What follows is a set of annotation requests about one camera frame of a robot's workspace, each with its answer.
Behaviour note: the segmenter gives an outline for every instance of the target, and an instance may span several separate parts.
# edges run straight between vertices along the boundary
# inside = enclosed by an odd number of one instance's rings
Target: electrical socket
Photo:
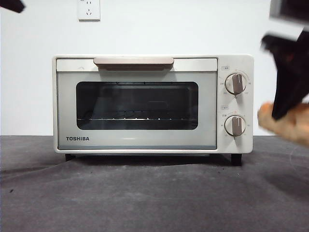
[[[79,21],[100,21],[100,0],[77,0]]]

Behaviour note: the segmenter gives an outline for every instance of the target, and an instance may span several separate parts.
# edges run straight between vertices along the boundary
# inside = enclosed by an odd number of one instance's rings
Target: temperature knob
[[[225,80],[225,88],[231,94],[242,93],[245,90],[246,85],[247,81],[245,77],[240,73],[232,74],[228,76]]]
[[[246,123],[240,116],[231,116],[225,121],[224,127],[229,135],[237,137],[245,132]]]

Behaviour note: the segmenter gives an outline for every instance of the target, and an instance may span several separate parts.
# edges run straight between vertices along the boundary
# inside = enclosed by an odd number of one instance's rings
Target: toaster oven
[[[253,148],[253,58],[70,55],[53,59],[54,149],[205,155]]]

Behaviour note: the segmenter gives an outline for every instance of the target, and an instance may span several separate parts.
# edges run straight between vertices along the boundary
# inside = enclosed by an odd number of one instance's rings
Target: oven door handle
[[[106,71],[169,71],[174,58],[94,58],[93,62]]]

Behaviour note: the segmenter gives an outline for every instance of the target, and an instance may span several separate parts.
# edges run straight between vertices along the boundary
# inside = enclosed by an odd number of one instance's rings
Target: oven window
[[[77,126],[82,130],[194,130],[195,82],[80,82]]]

